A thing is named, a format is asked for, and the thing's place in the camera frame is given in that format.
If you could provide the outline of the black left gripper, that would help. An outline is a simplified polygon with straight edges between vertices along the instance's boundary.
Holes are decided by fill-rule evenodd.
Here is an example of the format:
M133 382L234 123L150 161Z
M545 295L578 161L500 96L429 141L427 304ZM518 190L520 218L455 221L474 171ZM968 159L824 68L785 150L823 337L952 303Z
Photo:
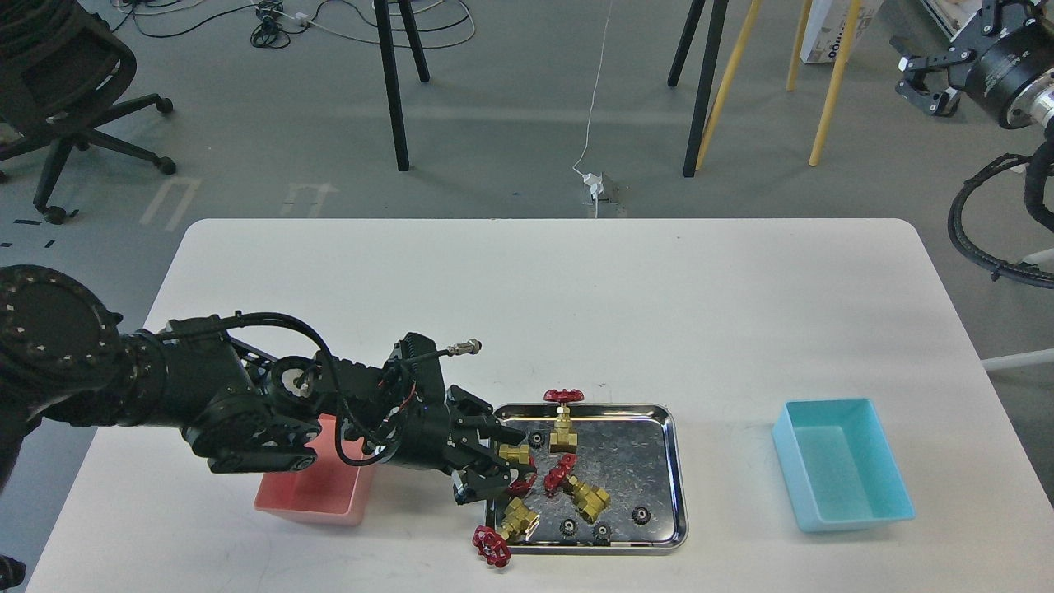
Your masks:
M519 446L526 432L504 424L493 406L458 386L441 395L415 395L399 428L399 444L385 448L380 462L440 470L453 479L456 505L496 498L536 473L530 462L497 458L496 464L490 448Z

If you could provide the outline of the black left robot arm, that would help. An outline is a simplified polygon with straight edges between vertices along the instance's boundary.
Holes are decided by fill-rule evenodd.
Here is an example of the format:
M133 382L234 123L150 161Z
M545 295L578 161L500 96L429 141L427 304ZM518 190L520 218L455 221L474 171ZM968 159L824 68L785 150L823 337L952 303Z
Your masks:
M277 312L171 320L121 334L121 316L59 271L1 273L2 479L42 420L73 427L173 427L216 474L308 469L320 417L335 419L343 463L436 469L458 505L496 498L534 468L525 433L493 406L445 386L440 348L410 333L382 367L333 356L302 320Z

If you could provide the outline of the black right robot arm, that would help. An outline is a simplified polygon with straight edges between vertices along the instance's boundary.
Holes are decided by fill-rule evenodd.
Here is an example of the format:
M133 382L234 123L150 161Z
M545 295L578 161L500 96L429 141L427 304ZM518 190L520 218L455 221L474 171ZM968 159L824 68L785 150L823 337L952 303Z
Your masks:
M1042 1L982 1L946 50L926 54L904 38L892 38L899 52L896 90L922 113L949 117L961 100L971 101L1002 130L1038 129L1039 145L999 155L972 174L954 195L946 216L951 245L991 281L1052 288L1052 241L1016 253L1006 243L1010 225L997 221L997 206L1009 202L1013 172L1021 184L1023 214L1036 226L1052 229L1052 19Z

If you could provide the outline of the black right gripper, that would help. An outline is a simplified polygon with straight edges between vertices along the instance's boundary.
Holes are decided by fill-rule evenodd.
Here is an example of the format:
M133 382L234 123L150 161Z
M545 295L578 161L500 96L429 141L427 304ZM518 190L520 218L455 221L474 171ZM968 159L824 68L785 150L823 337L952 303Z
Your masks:
M1052 24L1046 20L1027 23L1039 16L1039 1L980 1L979 8L956 31L955 41L1000 39L989 50L980 50L977 60L976 50L953 46L943 54L923 57L900 48L902 78L897 93L926 115L949 117L958 108L958 95L970 71L965 94L1002 129L1031 124L1049 129L1053 108Z

